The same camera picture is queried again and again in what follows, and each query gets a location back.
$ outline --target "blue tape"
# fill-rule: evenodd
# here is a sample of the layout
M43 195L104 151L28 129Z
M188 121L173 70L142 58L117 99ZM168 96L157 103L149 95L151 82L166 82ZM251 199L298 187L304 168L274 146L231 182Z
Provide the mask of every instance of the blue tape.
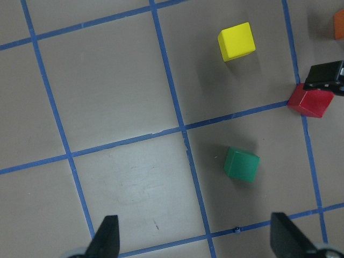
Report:
M81 30L82 28L92 27L92 26L95 26L98 24L108 23L108 22L111 22L113 20L118 20L118 19L122 19L125 17L138 15L138 14L144 13L144 12L149 12L150 10L151 9L149 6L145 6L145 7L134 9L131 11L117 13L115 15L110 15L110 16L106 16L103 18L90 20L90 21L86 21L84 23L79 23L79 24L72 25L69 27L61 28L61 29L58 29L55 31L43 33L43 34L37 35L37 39L41 40L41 39L46 39L46 38L54 37L54 36L61 35L61 34L66 34L66 33L72 32L72 31Z
M233 114L227 114L227 115L222 116L222 117L212 118L212 119L196 122L196 123L193 123L193 124L185 125L185 128L187 130L189 130L189 129L198 128L198 127L205 126L205 125L212 125L212 124L216 124L216 123L219 123L219 122L222 122L222 121L227 121L227 120L231 120L231 119L234 119L234 118L239 118L239 117L247 116L249 114L255 114L255 113L262 112L262 111L267 111L267 110L270 110L270 109L278 109L278 108L286 106L287 103L288 103L288 101L282 101L282 102L277 102L277 103L274 103L274 104L269 104L269 105L265 105L265 106L255 107L253 109L244 110L244 111L240 111L240 112L233 113Z
M100 152L100 151L103 151L105 149L115 148L115 147L121 146L121 145L133 144L135 142L145 141L145 140L161 137L161 136L164 136L164 135L169 135L169 134L172 134L172 133L177 133L177 132L180 132L180 131L181 130L180 130L179 127L171 128L171 129L167 129L167 130L164 130L162 132L159 132L159 133L145 134L145 135L137 136L137 137L126 139L126 140L122 140L122 141L112 142L110 144L104 144L104 145L100 145L100 146L97 146L97 147L80 150L78 152L73 152L71 155L73 157L78 157L78 156L82 156L82 155L86 155L86 154L90 154L90 153L94 153L94 152Z
M334 205L325 207L322 209L322 211L327 212L327 211L333 211L333 210L337 210L337 209L341 209L341 208L344 208L344 203L334 204Z
M214 244L213 244L213 241L212 241L212 238L211 238L211 234L210 234L208 218L207 218L205 207L204 207L202 193L200 191L200 186L199 186L199 181L198 181L198 177L197 177L197 173L196 173L194 159L192 157L189 137L188 137L188 133L187 133L187 131L185 129L185 126L184 126L184 122L183 122L183 118L182 118L182 113L181 113L181 109L180 109L178 98L177 98L177 92L176 92L176 89L175 89L175 85L174 85L174 81L173 81L173 77L172 77L172 72L171 72L171 69L170 69L170 64L169 64L168 56L167 56L167 52L166 52L166 47L165 47L165 43L164 43L162 31L161 31L159 17L157 15L156 4L155 4L154 0L149 0L149 3L150 3L150 6L151 6L154 26L155 26L155 30L156 30L156 35L157 35L157 39L158 39L158 42L159 42L159 46L160 46L160 51L161 51L161 56L162 56L162 59L163 59L163 64L164 64L164 67L165 67L165 72L166 72L166 76L167 76L168 85L169 85L171 96L172 96L172 100L173 100L173 105L174 105L174 108L175 108L175 112L176 112L176 116L177 116L179 127L182 130L182 135L183 135L183 138L184 138L184 143L185 143L185 146L187 148L187 155L188 155L188 159L189 159L189 163L190 163L192 179L193 179L193 183L194 183L195 189L196 189L196 195L197 195L200 211L201 211L201 214L202 214L202 220L203 220L205 232L206 232L206 235L207 235L207 241L208 241L208 244L209 244L210 254L211 254L212 258L216 258L216 253L215 253Z
M222 231L211 233L211 237L217 238L217 237L221 237L223 235L230 235L230 234L234 234L234 233L235 233L235 229L230 228L228 230L222 230Z
M299 69L298 69L298 65L297 65L297 55L296 55L296 51L295 51L295 41L294 41L294 37L293 37L293 33L292 33L292 26L291 26L291 21L290 21L288 3L286 0L282 0L282 6L283 6L283 12L284 12L286 31L288 33L289 48L290 48L290 54L291 54L291 58L292 58L295 81L296 81L296 84L300 84L300 75L299 75ZM311 168L314 193L316 196L317 206L318 206L318 209L320 211L319 212L319 216L320 216L319 218L320 218L322 240L325 243L327 243L326 225L325 225L325 221L324 221L324 215L322 212L323 205L321 202L321 194L320 194L320 190L319 190L316 165L315 165L314 157L313 157L311 138L308 134L307 118L305 116L302 116L302 124L303 124L303 130L304 130L304 135L305 135L308 159L309 159L310 168Z
M297 218L302 218L302 217L306 217L306 216L310 216L310 215L314 215L314 214L318 214L319 213L319 209L314 209L314 210L310 210L310 211L303 211L300 213L296 213L293 215L288 216L290 219L297 219Z
M56 156L56 157L50 157L50 158L47 158L47 159L43 159L43 160L39 160L39 161L34 161L34 162L30 162L30 163L26 163L26 164L10 167L10 168L0 169L0 175L8 174L8 173L11 173L11 172L15 172L15 171L19 171L19 170L23 170L23 169L27 169L27 168L33 168L33 167L37 167L37 166L42 166L42 165L46 165L46 164L53 163L53 162L56 162L56 161L66 160L67 158L68 158L68 156L65 154L65 155L60 155L60 156Z
M322 240L325 243L327 243L326 225L325 225L324 215L322 212L323 203L321 201L321 194L320 194L319 183L318 183L318 178L317 178L317 170L316 170L316 165L315 165L314 157L313 157L312 143L311 143L311 138L308 134L308 123L307 123L307 118L305 116L302 116L302 125L303 125L303 131L305 135L308 159L309 159L310 168L311 168L314 193L316 196L317 206L319 209L321 209L321 212L319 213L319 216L320 216L319 218L320 218Z
M5 50L5 49L9 49L9 48L12 48L12 47L18 47L18 46L21 46L21 45L24 45L24 44L28 44L30 42L31 42L31 38L26 38L26 39L20 39L20 40L17 40L17 41L13 41L13 42L10 42L10 43L7 43L7 44L0 45L0 51L1 50Z
M318 184L318 178L317 178L317 170L316 170L316 165L315 165L314 157L313 157L311 138L308 134L307 118L305 116L302 116L302 125L303 125L303 132L305 135L306 148L307 148L308 159L309 159L310 168L311 168L313 188L314 188L314 193L316 195L317 206L318 206L318 208L322 208L323 204L322 204L321 196L320 196L320 190L319 190L319 184Z
M133 256L133 255L143 254L143 253L149 253L149 252L153 252L153 251L157 251L157 250L161 250L161 249L165 249L165 248L169 248L169 247L185 245L186 243L192 243L192 242L204 240L206 238L207 238L206 235L200 235L200 236L196 236L194 238L183 239L180 241L175 241L175 242L171 242L171 243L164 243L164 244L158 245L158 246L152 246L152 247L143 248L140 250L122 253L118 257L123 258L123 257L129 257L129 256Z
M162 2L162 3L157 3L156 4L156 8L157 9L165 8L165 7L168 7L168 6L171 6L171 5L176 5L176 4L180 4L180 3L183 3L183 2L187 2L187 1L188 0L169 0L169 1Z
M322 213L322 212L319 213L319 219L320 219L322 240L324 243L328 243L326 224L325 224L325 220L324 220L324 213Z
M49 83L49 80L48 80L48 77L47 77L47 73L46 73L46 70L45 70L45 67L44 67L44 64L43 64L43 59L42 59L41 53L39 51L36 34L34 32L34 28L33 28L33 25L32 25L30 13L28 11L28 7L27 7L27 4L26 4L26 0L20 0L20 1L21 1L21 5L23 7L23 12L24 12L24 15L25 15L27 27L28 27L28 30L30 32L31 41L32 41L33 49L34 49L34 52L35 52L35 55L36 55L37 63L38 63L38 66L39 66L39 70L40 70L41 75L42 75L43 83L44 83L44 86L45 86L45 89L46 89L46 92L47 92L47 95L48 95L48 99L49 99L51 108L53 110L53 115L54 115L54 118L55 118L55 121L56 121L56 125L58 127L58 130L59 130L59 133L60 133L60 137L61 137L61 140L62 140L62 143L63 143L63 146L64 146L64 150L66 151L66 154L67 154L67 158L68 158L68 162L69 162L69 165L70 165L70 168L71 168L71 172L73 174L73 178L74 178L75 185L76 185L76 188L77 188L77 193L79 195L79 199L80 199L81 205L83 207L83 212L84 212L87 224L88 224L90 235L91 235L91 237L93 237L95 235L95 231L94 231L94 228L93 228L93 224L91 222L90 213L88 211L88 208L87 208L87 205L86 205L86 201L85 201L85 198L84 198L84 194L83 194L82 189L81 189L80 180L79 180L78 175L77 175L77 171L76 171L76 168L75 168L74 160L73 160L73 158L71 156L71 152L70 152L70 148L69 148L69 145L68 145L67 137L66 137L65 131L64 131L63 126L62 126L62 122L61 122L60 115L59 115L59 112L58 112L58 109L57 109L57 106L56 106L56 103L55 103L53 92L51 90L50 83Z
M290 48L295 81L296 81L296 84L300 84L300 76L299 76L299 68L297 65L297 55L295 51L294 36L292 34L289 8L288 8L288 4L286 0L282 0L282 6L283 6L283 13L284 13L284 19L285 19L285 25L286 25L286 32L288 34L289 48Z

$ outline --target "gray floor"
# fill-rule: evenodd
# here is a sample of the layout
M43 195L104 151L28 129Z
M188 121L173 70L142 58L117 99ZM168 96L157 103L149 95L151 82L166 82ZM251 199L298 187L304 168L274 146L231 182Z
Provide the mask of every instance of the gray floor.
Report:
M343 2L155 3L1 4L0 256L66 257L108 214L121 257L274 257L273 211L344 249L344 98L285 106L344 60ZM244 22L256 51L224 63L217 35ZM254 183L225 175L229 146L261 157Z

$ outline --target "black object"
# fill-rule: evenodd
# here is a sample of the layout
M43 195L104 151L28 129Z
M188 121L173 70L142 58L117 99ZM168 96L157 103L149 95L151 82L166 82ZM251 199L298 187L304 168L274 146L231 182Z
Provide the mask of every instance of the black object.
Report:
M344 61L312 66L304 90L327 90L344 96Z
M85 254L69 258L117 258L119 254L118 216L106 216Z
M284 213L271 214L270 245L277 258L344 258L332 248L318 249Z

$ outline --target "floor tile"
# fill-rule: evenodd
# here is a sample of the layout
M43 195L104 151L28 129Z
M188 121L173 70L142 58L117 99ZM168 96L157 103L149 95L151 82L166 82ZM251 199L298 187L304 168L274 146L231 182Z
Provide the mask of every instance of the floor tile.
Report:
M344 59L344 40L334 39L333 16L343 1L288 1L301 82L311 66Z
M187 243L180 246L170 247L140 255L133 258L210 258L209 246L206 240Z
M324 217L328 243L344 250L344 209L326 212Z
M32 45L0 60L0 168L64 154Z
M122 253L204 234L180 133L75 162L95 227L119 216Z
M301 117L287 107L192 129L189 138L211 232L317 207ZM226 175L229 146L261 158L255 182Z
M159 19L186 124L289 99L295 78L281 1L187 1L160 9ZM256 51L225 63L217 36L244 22Z
M73 151L178 126L150 13L39 45Z
M30 37L20 1L2 1L0 24L0 45Z
M27 1L37 34L149 5L149 0Z
M324 207L344 201L344 132L340 129L344 121L343 101L344 98L335 97L323 118L307 120Z
M312 215L293 220L311 241L321 241L319 216ZM254 257L276 258L270 247L270 226L224 235L213 239L217 258Z
M60 257L90 241L67 161L1 175L0 203L2 257Z

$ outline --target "cube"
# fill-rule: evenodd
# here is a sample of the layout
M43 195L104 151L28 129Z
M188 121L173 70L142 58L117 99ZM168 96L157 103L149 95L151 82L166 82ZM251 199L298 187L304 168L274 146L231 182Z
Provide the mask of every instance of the cube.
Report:
M256 50L249 23L227 28L220 32L217 39L225 62Z
M260 157L243 149L230 147L224 169L229 177L253 182Z
M334 94L325 90L304 90L299 84L288 101L288 107L307 117L323 117Z
M334 15L334 38L344 39L344 10Z

